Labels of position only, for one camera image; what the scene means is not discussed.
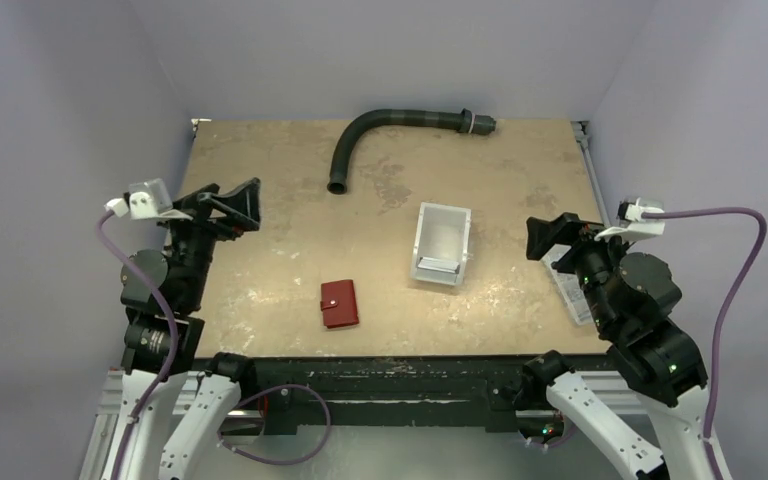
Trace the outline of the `white plastic card box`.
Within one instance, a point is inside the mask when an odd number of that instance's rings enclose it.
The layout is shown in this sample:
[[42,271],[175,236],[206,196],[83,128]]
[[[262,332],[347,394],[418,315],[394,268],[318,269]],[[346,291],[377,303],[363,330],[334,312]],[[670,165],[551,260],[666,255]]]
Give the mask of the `white plastic card box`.
[[463,283],[472,211],[422,202],[412,250],[412,279],[446,286]]

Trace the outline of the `red card holder wallet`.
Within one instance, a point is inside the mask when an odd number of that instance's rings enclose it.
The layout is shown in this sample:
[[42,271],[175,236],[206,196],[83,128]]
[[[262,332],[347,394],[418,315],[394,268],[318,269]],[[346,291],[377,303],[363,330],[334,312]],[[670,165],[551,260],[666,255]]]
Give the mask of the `red card holder wallet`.
[[321,285],[320,310],[325,328],[353,327],[360,323],[354,281],[344,279]]

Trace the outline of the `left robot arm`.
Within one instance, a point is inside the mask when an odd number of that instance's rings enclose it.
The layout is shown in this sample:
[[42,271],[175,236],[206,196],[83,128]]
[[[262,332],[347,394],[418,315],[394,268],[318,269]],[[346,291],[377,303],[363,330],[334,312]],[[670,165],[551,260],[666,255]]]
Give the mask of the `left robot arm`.
[[[215,183],[171,198],[161,179],[130,185],[109,200],[95,234],[121,264],[120,302],[127,327],[121,370],[120,411],[105,479],[182,479],[217,430],[218,408],[244,409],[257,399],[253,364],[219,354],[208,376],[214,383],[200,405],[171,426],[205,327],[195,314],[219,242],[232,242],[261,227],[261,181],[253,177],[223,193]],[[152,221],[168,233],[163,249],[124,253],[107,235],[113,218]]]

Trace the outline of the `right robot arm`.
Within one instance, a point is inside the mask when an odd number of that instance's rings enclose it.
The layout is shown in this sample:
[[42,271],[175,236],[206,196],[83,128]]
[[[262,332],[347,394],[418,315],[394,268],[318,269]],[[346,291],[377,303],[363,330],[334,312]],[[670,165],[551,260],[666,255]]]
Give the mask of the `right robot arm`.
[[550,405],[583,433],[625,479],[727,479],[706,407],[713,398],[696,342],[670,319],[682,297],[663,260],[633,252],[619,233],[563,213],[526,221],[526,256],[567,252],[552,267],[576,276],[609,360],[643,406],[658,439],[651,445],[551,350],[523,367],[516,406]]

